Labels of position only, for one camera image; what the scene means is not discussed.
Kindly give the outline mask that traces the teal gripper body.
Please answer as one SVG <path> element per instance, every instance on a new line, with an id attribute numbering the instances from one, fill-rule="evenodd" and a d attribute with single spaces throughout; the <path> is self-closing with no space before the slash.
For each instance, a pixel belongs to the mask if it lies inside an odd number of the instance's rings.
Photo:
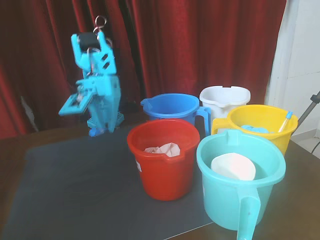
<path id="1" fill-rule="evenodd" d="M 91 75 L 88 78 L 78 80 L 76 100 L 82 101 L 85 96 L 93 92 L 100 97 L 113 97 L 117 101 L 121 99 L 120 80 L 117 75 Z"/>

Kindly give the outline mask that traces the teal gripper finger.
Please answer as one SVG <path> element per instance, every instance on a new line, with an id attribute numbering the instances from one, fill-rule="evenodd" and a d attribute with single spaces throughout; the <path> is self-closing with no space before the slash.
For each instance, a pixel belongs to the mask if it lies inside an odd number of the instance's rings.
<path id="1" fill-rule="evenodd" d="M 119 112 L 121 93 L 116 92 L 106 97 L 106 122 L 110 133 L 122 123 L 122 114 Z"/>
<path id="2" fill-rule="evenodd" d="M 105 121 L 105 98 L 94 97 L 90 102 L 91 128 L 106 129 Z"/>

